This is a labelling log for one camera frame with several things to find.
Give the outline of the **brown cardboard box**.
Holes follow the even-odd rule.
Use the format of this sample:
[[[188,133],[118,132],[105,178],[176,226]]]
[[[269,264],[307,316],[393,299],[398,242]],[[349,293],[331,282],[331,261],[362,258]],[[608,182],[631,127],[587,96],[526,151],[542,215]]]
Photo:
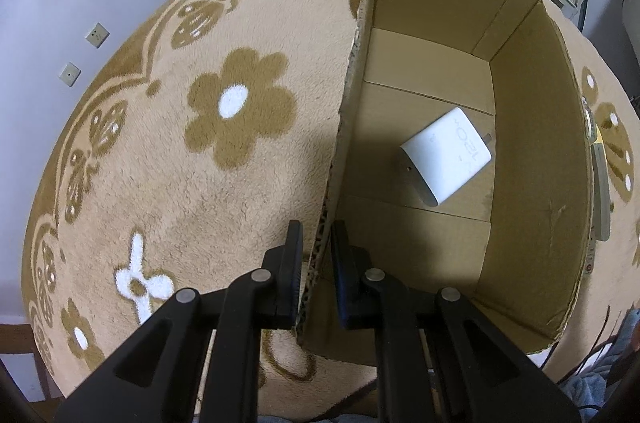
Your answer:
[[[593,170],[582,97],[544,0],[360,0],[323,226],[297,336],[373,358],[338,321],[329,229],[413,289],[455,287],[523,351],[576,303]]]

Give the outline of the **grey white device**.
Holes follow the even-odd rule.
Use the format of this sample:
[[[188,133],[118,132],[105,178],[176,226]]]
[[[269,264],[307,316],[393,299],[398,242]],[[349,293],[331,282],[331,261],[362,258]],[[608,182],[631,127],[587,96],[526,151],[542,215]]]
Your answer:
[[[611,197],[608,187],[608,160],[601,134],[591,145],[594,176],[593,231],[594,238],[608,241],[611,237]]]

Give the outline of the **wooden chair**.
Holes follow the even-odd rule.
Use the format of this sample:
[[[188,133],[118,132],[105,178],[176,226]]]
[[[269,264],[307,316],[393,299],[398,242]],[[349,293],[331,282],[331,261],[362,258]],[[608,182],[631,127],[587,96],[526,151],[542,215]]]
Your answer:
[[[57,399],[61,393],[37,349],[30,325],[1,325],[1,361],[31,403]]]

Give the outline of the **white power adapter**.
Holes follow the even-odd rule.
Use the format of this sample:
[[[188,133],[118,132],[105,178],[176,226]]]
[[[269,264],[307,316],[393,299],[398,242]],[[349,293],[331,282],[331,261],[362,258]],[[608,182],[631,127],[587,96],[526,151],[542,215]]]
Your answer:
[[[491,161],[491,153],[460,107],[400,146],[405,167],[427,206],[440,206]]]

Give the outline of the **beige floral carpet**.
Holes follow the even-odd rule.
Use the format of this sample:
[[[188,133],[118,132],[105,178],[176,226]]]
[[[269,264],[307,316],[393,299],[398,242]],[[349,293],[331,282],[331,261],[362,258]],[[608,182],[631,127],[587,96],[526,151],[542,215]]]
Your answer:
[[[639,119],[549,0],[608,160],[611,237],[590,238],[576,303],[545,349],[559,380],[639,304]],[[336,149],[360,0],[169,0],[107,62],[56,143],[32,205],[22,289],[40,356],[70,395],[172,293],[214,290],[304,227],[303,290]],[[306,421],[359,394],[373,358],[324,357],[266,331],[260,412]]]

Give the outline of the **lower wall socket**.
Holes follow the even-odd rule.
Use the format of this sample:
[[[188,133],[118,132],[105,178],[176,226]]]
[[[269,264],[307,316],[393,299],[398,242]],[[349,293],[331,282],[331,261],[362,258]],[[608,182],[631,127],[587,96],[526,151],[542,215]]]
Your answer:
[[[77,67],[73,62],[67,62],[58,78],[67,86],[73,87],[80,75],[81,68]]]

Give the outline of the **wall socket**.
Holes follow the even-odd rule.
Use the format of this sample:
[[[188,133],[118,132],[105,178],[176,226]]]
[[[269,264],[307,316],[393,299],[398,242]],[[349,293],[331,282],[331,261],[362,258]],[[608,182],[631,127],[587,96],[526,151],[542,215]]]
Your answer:
[[[86,40],[95,48],[100,48],[105,40],[110,36],[110,32],[103,24],[97,22],[93,28],[87,33]]]
[[[77,67],[73,62],[67,62],[58,78],[67,86],[73,87],[80,75],[81,68]]]

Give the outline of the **upper wall socket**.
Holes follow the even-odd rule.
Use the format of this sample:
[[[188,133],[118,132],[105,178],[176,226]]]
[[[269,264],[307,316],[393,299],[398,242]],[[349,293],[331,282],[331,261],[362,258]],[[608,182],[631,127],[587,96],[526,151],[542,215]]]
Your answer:
[[[100,48],[105,40],[110,36],[110,32],[103,24],[97,22],[93,28],[87,33],[86,40],[95,48]]]

